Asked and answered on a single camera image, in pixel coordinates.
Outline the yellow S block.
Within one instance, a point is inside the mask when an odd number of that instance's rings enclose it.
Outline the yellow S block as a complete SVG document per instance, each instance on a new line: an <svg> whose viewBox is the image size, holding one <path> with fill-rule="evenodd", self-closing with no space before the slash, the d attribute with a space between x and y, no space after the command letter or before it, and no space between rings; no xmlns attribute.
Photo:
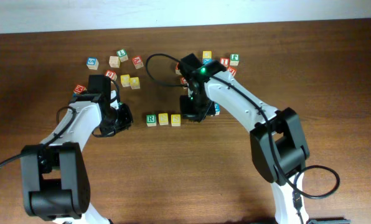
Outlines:
<svg viewBox="0 0 371 224"><path fill-rule="evenodd" d="M159 113L158 114L158 121L161 126L169 124L169 116L167 113Z"/></svg>
<svg viewBox="0 0 371 224"><path fill-rule="evenodd" d="M171 126L180 126L181 125L181 115L172 114L171 115Z"/></svg>

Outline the green R block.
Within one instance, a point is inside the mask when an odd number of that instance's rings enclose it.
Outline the green R block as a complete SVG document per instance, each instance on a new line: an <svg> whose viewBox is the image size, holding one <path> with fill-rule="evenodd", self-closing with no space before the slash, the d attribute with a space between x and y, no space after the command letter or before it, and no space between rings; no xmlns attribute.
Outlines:
<svg viewBox="0 0 371 224"><path fill-rule="evenodd" d="M157 118L155 114L147 114L146 115L146 124L149 127L157 126Z"/></svg>

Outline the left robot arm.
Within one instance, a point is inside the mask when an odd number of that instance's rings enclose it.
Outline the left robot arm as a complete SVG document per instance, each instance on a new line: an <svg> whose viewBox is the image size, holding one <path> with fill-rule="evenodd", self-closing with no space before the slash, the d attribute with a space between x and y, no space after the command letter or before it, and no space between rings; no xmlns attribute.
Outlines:
<svg viewBox="0 0 371 224"><path fill-rule="evenodd" d="M54 131L41 143L26 145L21 157L24 210L54 223L111 223L91 203L90 182L82 151L96 129L110 138L128 129L133 117L120 102L116 82L91 75L88 86L63 110Z"/></svg>

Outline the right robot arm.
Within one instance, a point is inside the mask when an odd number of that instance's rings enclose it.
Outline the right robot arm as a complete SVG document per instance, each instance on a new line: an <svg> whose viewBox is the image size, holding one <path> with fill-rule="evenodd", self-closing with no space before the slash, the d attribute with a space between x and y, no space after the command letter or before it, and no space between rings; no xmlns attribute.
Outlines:
<svg viewBox="0 0 371 224"><path fill-rule="evenodd" d="M224 107L249 132L253 165L271 185L276 222L307 223L301 181L309 149L296 112L264 103L216 60L202 64L190 54L179 70L189 89L180 97L183 118L201 122L215 104Z"/></svg>

